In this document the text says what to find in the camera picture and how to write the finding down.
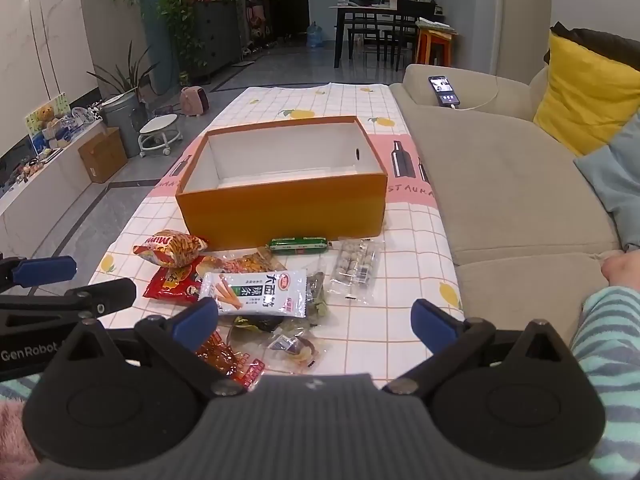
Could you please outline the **smartphone on sofa arm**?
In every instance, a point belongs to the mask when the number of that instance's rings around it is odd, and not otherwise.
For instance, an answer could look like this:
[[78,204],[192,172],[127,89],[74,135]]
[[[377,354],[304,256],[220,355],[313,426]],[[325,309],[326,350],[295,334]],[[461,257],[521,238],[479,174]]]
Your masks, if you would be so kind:
[[439,106],[457,108],[460,105],[457,93],[454,92],[454,87],[446,76],[429,76],[428,82],[435,93]]

